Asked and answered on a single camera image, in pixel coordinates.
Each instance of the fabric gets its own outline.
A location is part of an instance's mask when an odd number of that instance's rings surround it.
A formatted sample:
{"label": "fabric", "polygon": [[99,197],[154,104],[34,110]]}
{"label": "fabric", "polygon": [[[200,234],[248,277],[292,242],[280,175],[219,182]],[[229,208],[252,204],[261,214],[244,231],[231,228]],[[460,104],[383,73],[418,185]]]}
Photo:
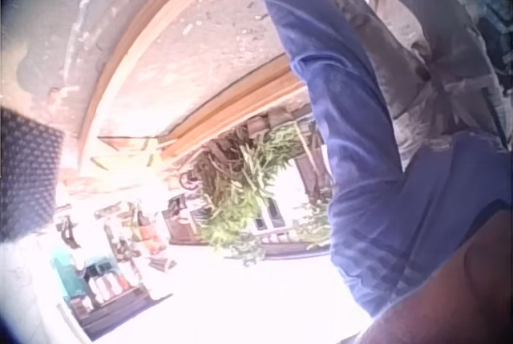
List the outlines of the fabric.
{"label": "fabric", "polygon": [[64,134],[2,107],[0,241],[14,241],[53,221]]}
{"label": "fabric", "polygon": [[[378,82],[383,78],[354,29],[365,30],[372,14],[350,22],[330,0],[264,1],[291,68],[308,85],[327,143],[333,263],[355,300],[375,316],[440,267],[489,204],[511,207],[511,153],[481,128],[432,137],[422,132],[404,172]],[[402,51],[389,43],[390,57]],[[394,81],[402,83],[399,76],[390,73],[390,94]],[[419,80],[411,78],[413,101]]]}

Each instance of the blue sleeve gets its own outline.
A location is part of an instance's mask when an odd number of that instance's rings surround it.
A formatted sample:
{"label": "blue sleeve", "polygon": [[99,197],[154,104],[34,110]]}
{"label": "blue sleeve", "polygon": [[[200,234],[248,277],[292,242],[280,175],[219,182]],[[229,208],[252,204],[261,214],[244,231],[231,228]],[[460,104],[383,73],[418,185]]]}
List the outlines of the blue sleeve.
{"label": "blue sleeve", "polygon": [[336,238],[338,218],[402,178],[390,115],[359,39],[330,0],[264,1],[328,147]]}

